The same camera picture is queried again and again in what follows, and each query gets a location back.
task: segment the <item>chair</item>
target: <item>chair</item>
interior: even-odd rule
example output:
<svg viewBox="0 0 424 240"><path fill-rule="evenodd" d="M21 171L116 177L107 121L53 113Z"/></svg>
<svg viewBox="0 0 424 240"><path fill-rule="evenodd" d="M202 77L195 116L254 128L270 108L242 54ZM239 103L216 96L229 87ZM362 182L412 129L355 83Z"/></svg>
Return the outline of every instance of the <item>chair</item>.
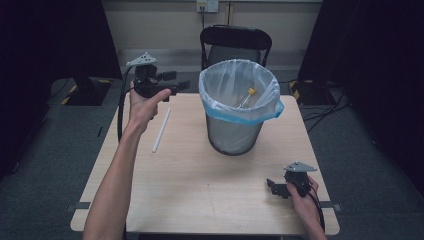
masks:
<svg viewBox="0 0 424 240"><path fill-rule="evenodd" d="M271 50L271 37L262 30L229 25L213 25L200 33L202 70L229 59L248 59L266 65ZM206 46L211 45L209 55ZM265 51L261 61L261 52Z"/></svg>

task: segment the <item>human arm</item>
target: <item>human arm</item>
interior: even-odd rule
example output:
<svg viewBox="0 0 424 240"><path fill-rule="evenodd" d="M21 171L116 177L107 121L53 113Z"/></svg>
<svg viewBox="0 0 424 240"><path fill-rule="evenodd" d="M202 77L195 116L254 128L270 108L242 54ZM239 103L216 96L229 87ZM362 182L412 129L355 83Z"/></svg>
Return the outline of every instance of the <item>human arm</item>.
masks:
<svg viewBox="0 0 424 240"><path fill-rule="evenodd" d="M315 189L315 191L311 189L310 194L317 199L316 191L318 191L318 183L310 176L308 177L312 188ZM292 196L294 209L302 220L303 226L308 232L309 238L311 240L327 239L327 236L325 236L324 230L321 227L320 217L313 199L309 195L302 198L292 183L287 183L287 190L289 190Z"/></svg>
<svg viewBox="0 0 424 240"><path fill-rule="evenodd" d="M130 92L130 116L118 148L97 190L84 227L83 239L121 239L131 199L135 158L141 135L157 105L171 94L162 90L145 99Z"/></svg>

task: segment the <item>plastic bag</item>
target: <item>plastic bag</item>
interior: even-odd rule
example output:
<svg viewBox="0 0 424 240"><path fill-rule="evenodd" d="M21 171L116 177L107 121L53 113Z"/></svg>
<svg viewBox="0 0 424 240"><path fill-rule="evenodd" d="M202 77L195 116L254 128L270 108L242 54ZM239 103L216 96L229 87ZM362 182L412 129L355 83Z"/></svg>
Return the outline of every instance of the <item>plastic bag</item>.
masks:
<svg viewBox="0 0 424 240"><path fill-rule="evenodd" d="M252 105L238 108L249 88L256 91ZM258 124L279 117L284 109L275 76L249 60L227 60L203 70L199 93L208 116L232 123Z"/></svg>

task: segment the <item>white wall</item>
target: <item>white wall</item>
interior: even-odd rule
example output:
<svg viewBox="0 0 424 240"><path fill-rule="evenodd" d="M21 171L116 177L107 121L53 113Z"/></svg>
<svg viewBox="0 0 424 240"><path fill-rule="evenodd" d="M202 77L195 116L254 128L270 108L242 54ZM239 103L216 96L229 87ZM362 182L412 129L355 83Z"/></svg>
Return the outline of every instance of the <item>white wall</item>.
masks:
<svg viewBox="0 0 424 240"><path fill-rule="evenodd" d="M149 51L169 57L170 65L200 65L202 20L195 1L105 1L104 7L120 61ZM273 39L268 66L296 67L319 9L319 2L220 1L218 13L205 15L205 26L229 19L232 25L262 29Z"/></svg>

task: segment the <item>chopstick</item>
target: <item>chopstick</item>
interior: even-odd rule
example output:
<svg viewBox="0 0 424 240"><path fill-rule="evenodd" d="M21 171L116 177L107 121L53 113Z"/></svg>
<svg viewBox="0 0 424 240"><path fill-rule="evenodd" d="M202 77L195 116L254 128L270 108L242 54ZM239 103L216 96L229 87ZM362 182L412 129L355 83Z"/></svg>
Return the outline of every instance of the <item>chopstick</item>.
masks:
<svg viewBox="0 0 424 240"><path fill-rule="evenodd" d="M160 128L158 138L156 139L155 145L153 146L152 152L155 153L158 150L160 139L162 138L163 130L165 129L166 123L168 122L169 114L171 113L171 108L168 108L165 118L163 119L162 127Z"/></svg>

